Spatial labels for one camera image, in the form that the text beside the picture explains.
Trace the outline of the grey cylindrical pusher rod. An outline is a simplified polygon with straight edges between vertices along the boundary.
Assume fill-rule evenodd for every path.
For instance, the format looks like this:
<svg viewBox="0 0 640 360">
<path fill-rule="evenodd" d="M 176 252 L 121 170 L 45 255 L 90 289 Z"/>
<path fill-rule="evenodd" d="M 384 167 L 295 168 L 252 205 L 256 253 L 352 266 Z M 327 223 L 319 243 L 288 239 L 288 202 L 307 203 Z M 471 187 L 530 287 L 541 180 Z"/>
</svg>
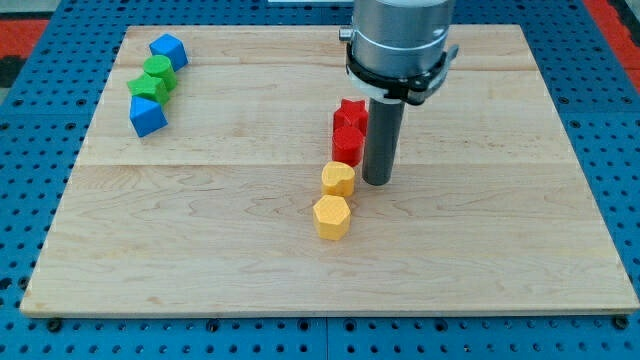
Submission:
<svg viewBox="0 0 640 360">
<path fill-rule="evenodd" d="M 363 180 L 381 186 L 391 179 L 396 147 L 404 115 L 403 102 L 369 101 L 369 120 L 362 161 Z"/>
</svg>

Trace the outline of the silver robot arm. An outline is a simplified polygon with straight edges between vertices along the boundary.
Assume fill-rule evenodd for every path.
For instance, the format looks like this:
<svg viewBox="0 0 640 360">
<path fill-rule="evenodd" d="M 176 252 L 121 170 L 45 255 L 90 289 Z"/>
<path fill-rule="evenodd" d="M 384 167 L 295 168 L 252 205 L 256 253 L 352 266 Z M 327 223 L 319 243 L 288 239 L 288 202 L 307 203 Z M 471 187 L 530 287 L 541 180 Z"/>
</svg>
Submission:
<svg viewBox="0 0 640 360">
<path fill-rule="evenodd" d="M 459 47 L 446 48 L 454 0 L 355 0 L 346 43 L 346 73 L 369 97 L 363 180 L 391 179 L 406 105 L 420 106 L 445 82 Z"/>
</svg>

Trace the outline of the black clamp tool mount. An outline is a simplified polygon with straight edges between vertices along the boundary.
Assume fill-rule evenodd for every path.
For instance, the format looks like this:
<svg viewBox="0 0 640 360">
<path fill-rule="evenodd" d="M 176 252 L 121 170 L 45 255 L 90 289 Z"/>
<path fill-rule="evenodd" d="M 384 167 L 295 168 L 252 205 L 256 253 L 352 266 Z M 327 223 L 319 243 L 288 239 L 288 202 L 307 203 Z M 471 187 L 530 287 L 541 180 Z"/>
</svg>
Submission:
<svg viewBox="0 0 640 360">
<path fill-rule="evenodd" d="M 384 104 L 405 102 L 412 106 L 423 104 L 445 82 L 459 46 L 452 45 L 442 52 L 433 67 L 416 76 L 386 77 L 366 69 L 353 55 L 352 45 L 346 45 L 346 73 L 354 87 L 370 98 Z"/>
</svg>

